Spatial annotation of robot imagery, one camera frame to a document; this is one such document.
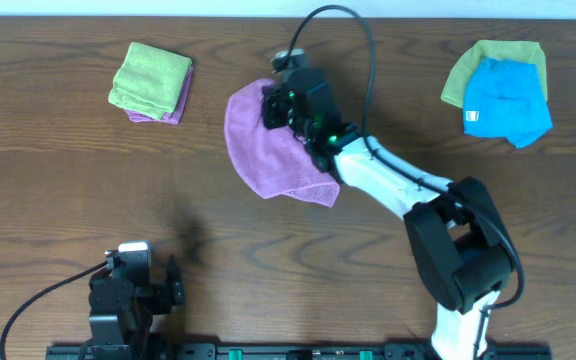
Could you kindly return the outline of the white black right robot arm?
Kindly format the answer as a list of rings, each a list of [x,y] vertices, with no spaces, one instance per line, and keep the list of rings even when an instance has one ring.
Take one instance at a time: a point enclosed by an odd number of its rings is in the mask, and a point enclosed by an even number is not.
[[[511,274],[523,273],[516,249],[485,186],[429,174],[343,123],[322,70],[277,67],[263,89],[269,129],[288,127],[305,142],[317,170],[362,190],[405,224],[419,276],[437,301],[431,337],[442,359],[483,359],[485,334]]]

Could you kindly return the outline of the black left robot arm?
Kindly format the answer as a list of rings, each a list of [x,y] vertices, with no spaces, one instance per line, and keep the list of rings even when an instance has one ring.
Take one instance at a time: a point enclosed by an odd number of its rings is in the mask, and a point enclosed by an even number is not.
[[[106,262],[89,281],[92,344],[142,355],[153,317],[167,315],[185,301],[180,267],[171,255],[164,281],[153,283],[148,250],[112,250]]]

